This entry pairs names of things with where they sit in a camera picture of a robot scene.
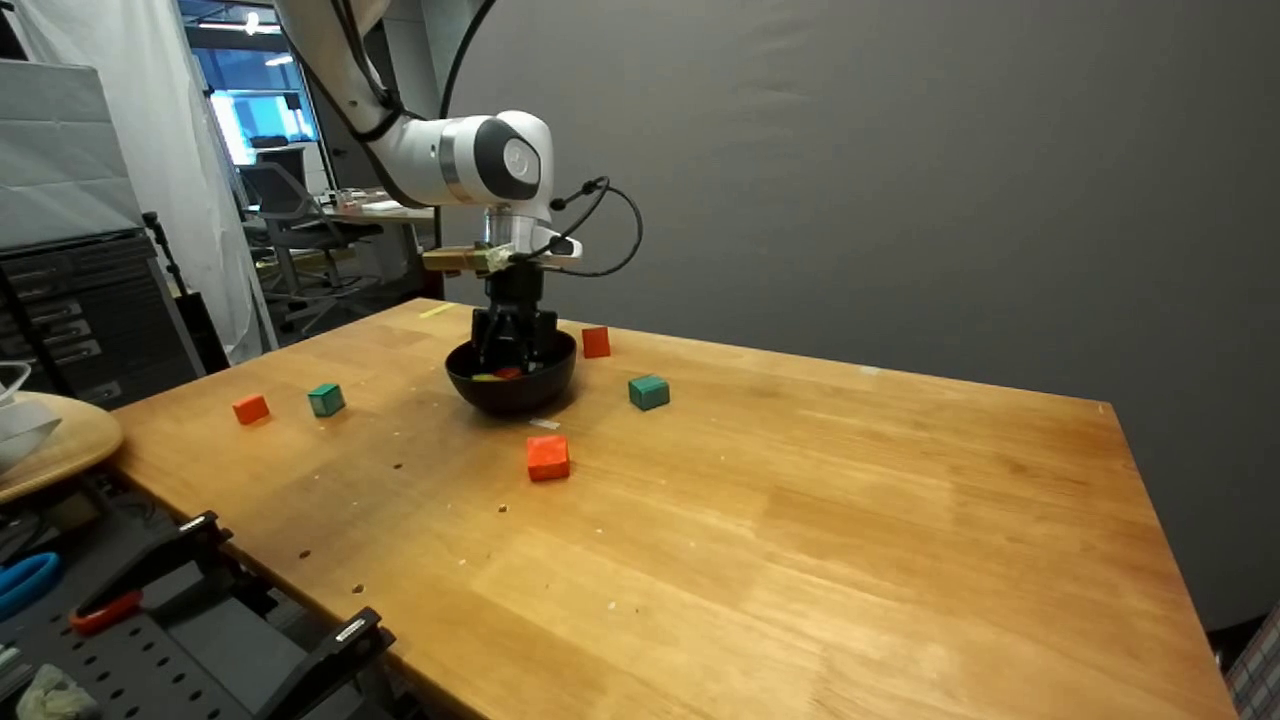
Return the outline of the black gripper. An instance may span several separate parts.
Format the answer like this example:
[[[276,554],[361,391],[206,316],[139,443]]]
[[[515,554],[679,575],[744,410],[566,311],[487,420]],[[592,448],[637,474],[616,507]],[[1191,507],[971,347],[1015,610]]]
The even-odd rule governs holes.
[[[473,346],[484,370],[534,370],[546,359],[557,316],[539,308],[546,270],[512,260],[484,281],[487,308],[473,316]]]

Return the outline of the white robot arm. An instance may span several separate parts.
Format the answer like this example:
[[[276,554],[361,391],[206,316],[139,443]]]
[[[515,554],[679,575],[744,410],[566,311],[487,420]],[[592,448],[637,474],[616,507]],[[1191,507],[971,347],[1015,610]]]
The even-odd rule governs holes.
[[[387,0],[276,0],[281,29],[364,145],[400,206],[469,206],[484,214],[482,270],[487,308],[473,320],[482,370],[536,370],[557,337],[539,311],[539,254],[553,240],[553,130],[534,113],[428,119],[384,86],[364,42]]]

